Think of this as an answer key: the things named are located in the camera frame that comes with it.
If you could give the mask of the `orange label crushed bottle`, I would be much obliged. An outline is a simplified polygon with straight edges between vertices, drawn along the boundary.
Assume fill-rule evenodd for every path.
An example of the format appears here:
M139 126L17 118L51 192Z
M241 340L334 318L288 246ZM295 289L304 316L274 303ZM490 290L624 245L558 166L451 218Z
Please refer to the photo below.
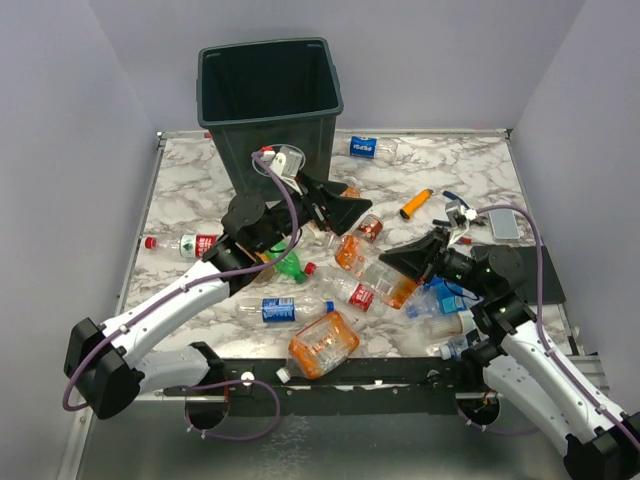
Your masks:
M400 309L418 288L418 283L384 263L383 251L355 234L333 237L329 252L339 267L370 289L385 304Z

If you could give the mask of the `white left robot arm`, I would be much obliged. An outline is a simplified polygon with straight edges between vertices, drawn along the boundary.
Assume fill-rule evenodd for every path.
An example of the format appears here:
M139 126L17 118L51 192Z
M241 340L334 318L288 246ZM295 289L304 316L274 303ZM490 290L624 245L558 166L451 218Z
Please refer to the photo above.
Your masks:
M299 173L293 185L271 176L282 199L267 205L257 192L240 192L222 218L223 233L192 267L159 293L101 323L90 318L71 330L63 371L68 379L62 407L89 408L109 419L128 407L148 385L168 387L167 372L144 369L148 354L200 312L234 296L265 269L261 253L288 240L292 249L308 222L337 235L346 233L372 206L344 196L347 186Z

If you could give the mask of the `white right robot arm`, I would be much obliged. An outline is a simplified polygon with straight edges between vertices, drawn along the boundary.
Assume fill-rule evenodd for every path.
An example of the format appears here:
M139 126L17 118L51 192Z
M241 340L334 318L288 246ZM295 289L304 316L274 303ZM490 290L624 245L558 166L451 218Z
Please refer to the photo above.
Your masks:
M448 243L448 232L436 228L379 258L412 280L438 276L479 296L471 312L485 338L463 351L461 383L472 391L487 386L513 404L553 443L571 478L638 475L638 414L604 394L547 334L541 311L519 295L526 279L520 254L493 246L472 258Z

